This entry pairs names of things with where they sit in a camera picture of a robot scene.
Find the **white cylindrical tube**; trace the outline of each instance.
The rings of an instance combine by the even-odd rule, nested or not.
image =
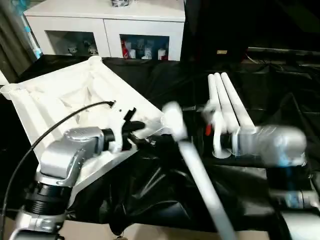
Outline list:
[[[221,111],[218,91],[216,86],[216,79],[213,74],[208,75],[208,85],[209,85],[209,103],[214,106],[216,111]]]
[[[239,124],[241,127],[246,128],[254,128],[255,125],[252,122],[244,104],[242,103],[235,87],[233,86],[232,82],[230,81],[230,78],[228,74],[223,72],[221,74],[222,82],[224,84],[225,90],[228,94],[228,97],[231,101],[231,104],[233,106],[234,112],[236,114],[236,117],[239,121]]]
[[[222,82],[220,74],[216,72],[214,74],[214,78],[221,105],[222,115],[226,122],[226,129],[229,133],[233,133],[239,128],[238,120],[231,106],[231,102],[229,100],[227,91],[225,89],[224,83]]]
[[[191,142],[179,141],[179,150],[222,240],[236,240],[236,233],[212,185],[201,158]]]

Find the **bottle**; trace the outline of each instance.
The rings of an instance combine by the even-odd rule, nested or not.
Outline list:
[[[152,49],[149,46],[146,46],[144,48],[144,56],[147,57],[147,59],[152,59]]]
[[[131,59],[135,59],[136,58],[136,50],[135,49],[131,49],[129,52],[129,57]]]
[[[130,52],[130,50],[132,49],[131,42],[130,41],[124,41],[124,45],[125,45],[125,48]]]
[[[163,49],[163,48],[160,48],[160,49],[158,50],[158,60],[165,60],[165,59],[164,59],[165,56],[166,56],[166,50]]]
[[[121,40],[121,47],[122,47],[122,55],[124,59],[128,59],[129,58],[129,52],[128,49],[125,46],[125,41]]]
[[[151,50],[151,58],[156,59],[157,58],[157,53],[155,51],[155,41],[154,40],[147,40],[146,41],[146,46],[150,48]]]

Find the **black cable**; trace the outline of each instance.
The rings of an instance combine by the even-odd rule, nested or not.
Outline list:
[[[96,102],[93,104],[90,104],[88,106],[85,106],[71,114],[69,114],[68,116],[66,116],[64,119],[62,119],[61,121],[57,122],[55,125],[53,125],[52,127],[50,127],[47,131],[45,131],[44,134],[42,134],[29,148],[29,150],[26,152],[26,154],[23,156],[23,158],[20,160],[20,162],[18,163],[18,165],[16,166],[10,180],[8,183],[8,186],[6,188],[5,191],[5,195],[4,195],[4,199],[3,199],[3,205],[2,205],[2,212],[1,212],[1,222],[0,222],[0,240],[4,239],[4,228],[5,228],[5,223],[6,223],[6,210],[7,210],[7,204],[8,204],[8,197],[9,197],[9,192],[10,192],[10,188],[11,185],[14,181],[14,178],[19,170],[19,168],[21,167],[21,165],[25,162],[25,160],[27,159],[28,155],[35,149],[35,147],[41,142],[42,139],[44,139],[49,133],[51,133],[55,128],[57,128],[59,125],[61,125],[62,123],[64,123],[65,121],[67,121],[68,119],[72,118],[74,115],[77,115],[78,113],[92,108],[94,106],[97,105],[102,105],[102,104],[108,104],[110,107],[113,106],[114,102],[112,101],[100,101],[100,102]]]

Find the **robotic arm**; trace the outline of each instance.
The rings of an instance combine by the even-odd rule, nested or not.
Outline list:
[[[121,151],[129,150],[128,136],[143,129],[143,122],[127,122],[122,127]],[[42,154],[35,174],[35,186],[27,194],[25,205],[16,218],[10,240],[62,240],[58,231],[66,219],[72,188],[87,159],[112,151],[115,141],[111,129],[98,127],[74,128],[51,143]]]

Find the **black table surface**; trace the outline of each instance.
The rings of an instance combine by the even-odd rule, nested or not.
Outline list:
[[[19,81],[85,61],[87,57],[44,55]],[[204,68],[193,62],[124,60],[105,58],[103,63],[157,108],[177,101],[183,108],[201,106],[209,99],[208,74],[227,72],[255,125],[279,124],[300,128],[307,137],[306,155],[316,187],[320,187],[320,71],[312,67],[274,64],[215,64]],[[0,96],[3,197],[9,177],[30,147],[18,115],[9,100]],[[185,112],[188,130],[202,135],[195,111]],[[268,199],[263,169],[239,167],[236,159],[208,157],[200,150],[205,167],[237,230],[270,230],[274,209]],[[140,150],[77,196],[68,217],[76,221],[109,223],[119,233],[131,223],[214,231],[199,192],[176,149]],[[9,207],[18,208],[34,179],[34,155],[14,182]]]

